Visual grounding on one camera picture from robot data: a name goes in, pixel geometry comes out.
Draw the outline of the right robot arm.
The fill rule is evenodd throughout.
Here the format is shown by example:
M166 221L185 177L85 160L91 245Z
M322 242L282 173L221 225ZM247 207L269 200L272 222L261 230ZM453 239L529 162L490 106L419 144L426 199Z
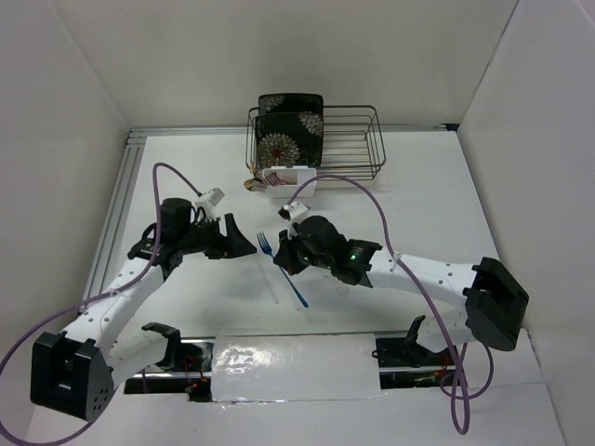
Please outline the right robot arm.
M457 264L393 255L378 243L346 239L322 216L281 231L273 262L291 275L308 267L326 269L347 285L428 295L450 305L442 316L412 323L405 352L416 364L470 342L514 350L529 302L527 292L497 259Z

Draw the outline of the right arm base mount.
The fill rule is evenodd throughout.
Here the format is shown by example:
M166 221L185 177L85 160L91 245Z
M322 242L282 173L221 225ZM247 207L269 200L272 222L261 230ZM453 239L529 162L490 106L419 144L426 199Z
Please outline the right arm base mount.
M439 387L453 384L454 360L447 348L431 352L417 343L424 316L414 319L406 334L376 338L376 359L381 389Z

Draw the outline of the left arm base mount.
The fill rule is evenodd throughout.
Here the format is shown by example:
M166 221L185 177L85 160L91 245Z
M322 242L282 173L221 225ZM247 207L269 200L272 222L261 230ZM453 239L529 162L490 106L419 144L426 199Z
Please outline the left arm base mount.
M145 324L145 335L166 341L164 356L126 380L126 395L185 394L188 401L210 402L213 338L185 338L180 330L158 322Z

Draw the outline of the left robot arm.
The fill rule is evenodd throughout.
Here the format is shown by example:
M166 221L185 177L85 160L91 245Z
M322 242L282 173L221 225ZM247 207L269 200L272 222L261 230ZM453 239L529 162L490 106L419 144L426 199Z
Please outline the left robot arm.
M131 376L153 365L171 371L182 363L184 349L175 327L148 322L129 340L120 334L185 255L219 260L256 253L231 213L197 221L197 212L186 199L164 200L157 222L130 249L105 297L86 303L59 333L39 335L32 352L33 404L93 422Z

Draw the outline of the blue fork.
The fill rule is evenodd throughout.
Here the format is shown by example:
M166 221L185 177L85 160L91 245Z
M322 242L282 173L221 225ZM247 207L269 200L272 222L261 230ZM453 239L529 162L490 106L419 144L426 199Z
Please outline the blue fork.
M266 235L263 231L257 233L258 244L260 246L261 251L271 258L274 258L273 251L271 245L266 238ZM306 299L303 297L302 293L297 289L297 287L293 284L291 279L289 278L288 274L284 271L282 267L280 267L280 271L283 273L284 278L286 279L287 283L289 284L290 288L294 292L299 304L298 307L308 308L309 304Z

